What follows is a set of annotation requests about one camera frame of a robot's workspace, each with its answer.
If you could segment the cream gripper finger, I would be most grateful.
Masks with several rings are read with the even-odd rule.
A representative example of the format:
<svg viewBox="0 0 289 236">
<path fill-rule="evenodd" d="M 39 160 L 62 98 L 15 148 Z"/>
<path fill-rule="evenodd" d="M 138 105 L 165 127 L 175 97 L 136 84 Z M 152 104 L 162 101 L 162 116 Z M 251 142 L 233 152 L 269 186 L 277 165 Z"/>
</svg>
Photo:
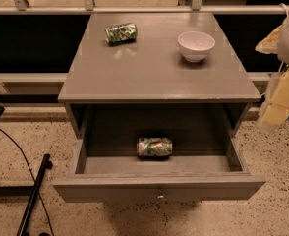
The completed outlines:
<svg viewBox="0 0 289 236">
<path fill-rule="evenodd" d="M 289 68 L 273 75 L 267 85 L 265 101 L 260 107 L 258 127 L 272 132 L 289 118 Z"/>
<path fill-rule="evenodd" d="M 274 29 L 266 38 L 260 41 L 255 51 L 262 54 L 276 54 L 278 52 L 278 40 L 281 27 Z"/>
</svg>

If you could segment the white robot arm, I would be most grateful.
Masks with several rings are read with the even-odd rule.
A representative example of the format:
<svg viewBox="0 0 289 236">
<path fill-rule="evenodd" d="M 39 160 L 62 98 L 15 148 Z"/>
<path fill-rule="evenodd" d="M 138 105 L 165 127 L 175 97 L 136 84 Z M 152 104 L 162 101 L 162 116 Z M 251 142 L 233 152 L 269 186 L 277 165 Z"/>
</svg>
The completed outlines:
<svg viewBox="0 0 289 236">
<path fill-rule="evenodd" d="M 277 72 L 271 76 L 265 102 L 260 108 L 258 126 L 271 132 L 289 118 L 289 11 L 286 11 L 283 23 L 260 41 L 255 51 L 276 54 L 278 60 L 288 66 L 285 72 Z"/>
</svg>

